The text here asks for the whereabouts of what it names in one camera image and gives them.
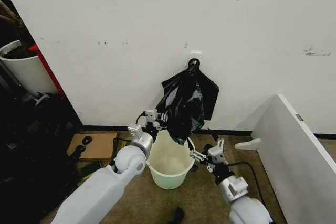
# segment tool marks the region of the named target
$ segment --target garbage bag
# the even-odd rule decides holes
[[[156,109],[167,114],[170,137],[183,145],[204,120],[211,119],[219,88],[200,71],[198,59],[191,59],[186,70],[161,84],[164,96]]]

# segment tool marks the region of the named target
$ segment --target black cable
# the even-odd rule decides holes
[[[136,119],[135,124],[138,124],[138,120],[139,120],[139,118],[142,117],[142,116],[145,116],[145,115],[146,115],[146,112],[142,112],[142,113],[138,116],[138,118]]]
[[[242,161],[242,162],[237,162],[237,163],[232,163],[232,164],[227,164],[227,166],[236,166],[236,165],[248,165],[253,173],[253,176],[254,176],[254,180],[256,182],[256,185],[257,185],[257,188],[258,188],[258,192],[259,192],[259,196],[260,196],[260,199],[261,199],[261,203],[266,207],[266,204],[265,204],[265,200],[263,198],[263,195],[261,194],[261,190],[260,190],[260,186],[259,186],[259,182],[258,182],[258,179],[257,179],[257,175],[253,169],[253,167],[251,166],[250,163],[246,162],[246,161]]]

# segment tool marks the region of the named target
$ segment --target red object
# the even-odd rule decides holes
[[[40,61],[42,62],[44,68],[47,70],[47,73],[49,74],[51,80],[53,81],[53,83],[55,84],[59,94],[61,96],[63,96],[64,98],[68,99],[67,96],[64,93],[64,90],[62,89],[61,85],[59,84],[58,80],[56,79],[56,76],[54,75],[54,73],[52,72],[50,66],[48,65],[46,59],[44,58],[43,54],[41,53],[40,49],[38,48],[37,44],[31,46],[29,48],[30,52],[33,52],[35,54],[37,54],[38,58],[40,59]]]

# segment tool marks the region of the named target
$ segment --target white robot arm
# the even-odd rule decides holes
[[[149,133],[143,132],[137,124],[128,130],[132,136],[131,145],[122,148],[115,161],[115,167],[108,165],[97,170],[59,207],[52,224],[95,224],[99,223],[123,195],[125,186],[136,175],[143,172],[152,143],[161,129],[155,110],[147,118]],[[226,169],[223,141],[208,150],[208,156],[195,150],[190,156],[207,165],[216,176],[216,183],[227,203],[231,205],[230,220],[234,224],[268,224],[272,219],[267,209],[257,199],[246,196],[247,184]]]

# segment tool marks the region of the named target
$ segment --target white plastic bracket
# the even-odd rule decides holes
[[[258,148],[258,145],[261,144],[261,139],[256,138],[252,139],[251,141],[248,142],[242,142],[235,144],[235,149],[238,150],[256,150]]]
[[[206,159],[206,155],[196,151],[196,150],[191,150],[189,153],[189,156],[193,159],[195,159],[198,162],[203,161],[204,159]]]
[[[217,140],[217,146],[223,150],[223,148],[224,148],[224,138],[219,138]]]
[[[190,59],[193,59],[193,58],[200,59],[201,55],[202,55],[201,51],[193,50],[193,51],[190,52],[189,58]]]

